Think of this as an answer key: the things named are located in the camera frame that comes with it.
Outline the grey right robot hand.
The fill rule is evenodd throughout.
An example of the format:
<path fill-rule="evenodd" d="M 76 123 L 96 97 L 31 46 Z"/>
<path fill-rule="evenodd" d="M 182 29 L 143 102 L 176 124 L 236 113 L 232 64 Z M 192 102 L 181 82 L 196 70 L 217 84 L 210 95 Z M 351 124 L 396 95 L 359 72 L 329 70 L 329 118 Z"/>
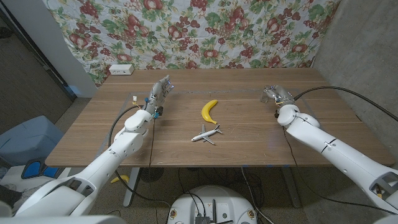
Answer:
<path fill-rule="evenodd" d="M 267 86 L 266 94 L 270 99 L 273 99 L 279 107 L 292 105 L 295 102 L 291 93 L 280 85 Z"/>

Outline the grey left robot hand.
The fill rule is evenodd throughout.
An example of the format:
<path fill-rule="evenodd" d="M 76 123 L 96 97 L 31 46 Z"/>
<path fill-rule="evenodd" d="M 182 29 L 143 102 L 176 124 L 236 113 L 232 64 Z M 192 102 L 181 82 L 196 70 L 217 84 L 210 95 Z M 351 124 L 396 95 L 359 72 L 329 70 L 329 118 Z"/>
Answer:
<path fill-rule="evenodd" d="M 157 109 L 164 104 L 165 98 L 173 90 L 174 86 L 170 83 L 170 76 L 166 75 L 163 79 L 154 83 L 143 110 L 151 115 L 155 114 Z"/>

